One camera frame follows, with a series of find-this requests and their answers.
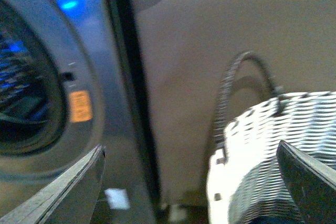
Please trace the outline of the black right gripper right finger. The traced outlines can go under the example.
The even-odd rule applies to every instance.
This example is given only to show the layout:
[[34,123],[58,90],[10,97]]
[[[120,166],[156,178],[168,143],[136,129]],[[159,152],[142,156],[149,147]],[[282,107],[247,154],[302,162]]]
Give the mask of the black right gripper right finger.
[[335,223],[335,170],[285,141],[276,157],[285,186],[305,223]]

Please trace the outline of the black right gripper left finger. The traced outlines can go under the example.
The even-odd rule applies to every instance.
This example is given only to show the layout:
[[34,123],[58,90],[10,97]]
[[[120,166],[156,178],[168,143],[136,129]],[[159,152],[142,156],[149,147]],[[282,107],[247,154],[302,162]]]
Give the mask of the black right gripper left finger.
[[1,217],[1,223],[90,223],[105,163],[106,148],[95,146],[51,183]]

